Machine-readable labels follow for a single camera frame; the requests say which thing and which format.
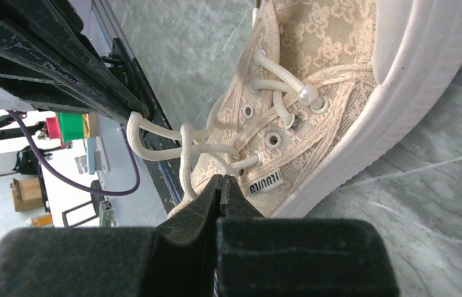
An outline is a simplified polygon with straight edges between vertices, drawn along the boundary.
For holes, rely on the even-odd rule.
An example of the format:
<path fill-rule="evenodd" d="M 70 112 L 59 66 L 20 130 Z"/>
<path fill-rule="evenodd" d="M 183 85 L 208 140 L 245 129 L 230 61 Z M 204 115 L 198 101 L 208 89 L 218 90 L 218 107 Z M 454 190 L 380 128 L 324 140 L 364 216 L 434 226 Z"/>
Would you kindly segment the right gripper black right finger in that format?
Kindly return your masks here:
<path fill-rule="evenodd" d="M 269 219 L 236 178 L 221 185 L 216 222 L 220 296 L 398 296 L 388 252 L 373 225 L 347 218 Z"/>

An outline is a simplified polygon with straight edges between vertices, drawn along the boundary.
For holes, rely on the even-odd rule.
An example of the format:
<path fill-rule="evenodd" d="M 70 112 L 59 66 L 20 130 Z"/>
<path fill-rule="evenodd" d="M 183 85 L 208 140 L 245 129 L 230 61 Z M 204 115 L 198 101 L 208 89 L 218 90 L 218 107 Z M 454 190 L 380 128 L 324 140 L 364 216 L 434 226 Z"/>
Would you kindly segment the beige canvas sneaker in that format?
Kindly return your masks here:
<path fill-rule="evenodd" d="M 262 1 L 183 173 L 175 215 L 215 174 L 266 217 L 302 217 L 433 107 L 462 64 L 462 1 Z"/>

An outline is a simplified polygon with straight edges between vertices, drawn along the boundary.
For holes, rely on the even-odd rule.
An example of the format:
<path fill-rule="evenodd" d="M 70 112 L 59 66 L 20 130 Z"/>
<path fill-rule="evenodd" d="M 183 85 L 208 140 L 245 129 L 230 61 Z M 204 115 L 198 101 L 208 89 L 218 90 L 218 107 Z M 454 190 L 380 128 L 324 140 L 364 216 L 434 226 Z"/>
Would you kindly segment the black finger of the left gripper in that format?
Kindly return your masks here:
<path fill-rule="evenodd" d="M 97 113 L 120 123 L 150 110 L 83 35 L 68 1 L 0 1 L 0 88 L 40 111 Z"/>

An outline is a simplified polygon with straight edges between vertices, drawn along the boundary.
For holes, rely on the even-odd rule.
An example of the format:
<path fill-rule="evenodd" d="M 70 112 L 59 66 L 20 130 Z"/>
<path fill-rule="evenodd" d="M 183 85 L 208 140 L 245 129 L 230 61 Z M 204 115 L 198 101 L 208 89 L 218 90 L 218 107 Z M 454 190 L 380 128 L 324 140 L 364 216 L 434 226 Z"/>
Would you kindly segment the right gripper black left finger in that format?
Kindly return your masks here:
<path fill-rule="evenodd" d="M 0 296 L 211 296 L 222 182 L 156 227 L 9 232 Z"/>

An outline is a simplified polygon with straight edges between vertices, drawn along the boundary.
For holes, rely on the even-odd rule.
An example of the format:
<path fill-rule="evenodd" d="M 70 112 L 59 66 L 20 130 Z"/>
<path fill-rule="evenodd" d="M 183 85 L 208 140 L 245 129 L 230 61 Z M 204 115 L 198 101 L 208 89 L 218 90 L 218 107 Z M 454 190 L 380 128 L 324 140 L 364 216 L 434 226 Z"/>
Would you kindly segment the white shoelace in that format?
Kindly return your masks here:
<path fill-rule="evenodd" d="M 294 126 L 296 116 L 290 113 L 283 102 L 282 93 L 294 91 L 297 100 L 303 105 L 308 106 L 314 113 L 322 114 L 329 107 L 329 99 L 322 96 L 318 88 L 311 84 L 304 84 L 297 79 L 290 71 L 274 62 L 267 57 L 266 52 L 262 49 L 256 51 L 253 55 L 256 64 L 265 68 L 278 80 L 255 79 L 250 82 L 252 90 L 267 89 L 273 91 L 273 107 L 276 115 L 283 120 L 284 128 L 289 129 Z M 173 131 L 145 119 L 140 113 L 133 111 L 129 116 L 126 126 L 126 138 L 129 147 L 134 153 L 148 161 L 163 161 L 174 158 L 180 159 L 180 183 L 181 187 L 189 199 L 195 199 L 197 193 L 191 184 L 190 165 L 194 154 L 208 154 L 219 165 L 224 173 L 231 173 L 248 168 L 261 163 L 261 157 L 258 152 L 243 160 L 232 163 L 226 161 L 222 155 L 229 155 L 233 158 L 239 158 L 239 152 L 234 147 L 235 141 L 240 135 L 236 135 L 227 144 L 208 144 L 205 139 L 215 131 L 216 114 L 212 111 L 205 129 L 196 131 L 189 124 L 183 124 L 180 131 Z M 143 146 L 138 140 L 139 131 L 146 131 L 165 137 L 171 140 L 180 140 L 181 147 L 165 150 L 150 150 Z"/>

